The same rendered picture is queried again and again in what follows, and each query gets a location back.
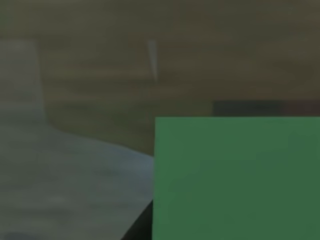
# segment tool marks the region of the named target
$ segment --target green square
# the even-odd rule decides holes
[[[318,117],[160,117],[153,240],[319,240]]]

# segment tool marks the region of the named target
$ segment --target dark object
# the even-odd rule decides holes
[[[214,117],[320,117],[319,100],[216,101]]]
[[[2,238],[3,240],[37,240],[35,236],[23,232],[8,232]]]
[[[153,223],[153,201],[144,209],[121,240],[151,240]]]

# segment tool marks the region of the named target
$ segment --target brown background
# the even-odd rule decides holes
[[[314,0],[10,0],[1,36],[38,41],[49,121],[153,154],[156,116],[213,100],[317,99]],[[158,44],[153,81],[147,40]]]

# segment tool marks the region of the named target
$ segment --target green rectangle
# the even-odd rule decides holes
[[[318,117],[160,117],[153,240],[319,240]]]

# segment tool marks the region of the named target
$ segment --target gray surface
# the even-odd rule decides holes
[[[32,42],[0,42],[0,85],[0,232],[119,240],[152,198],[153,159],[47,125]]]

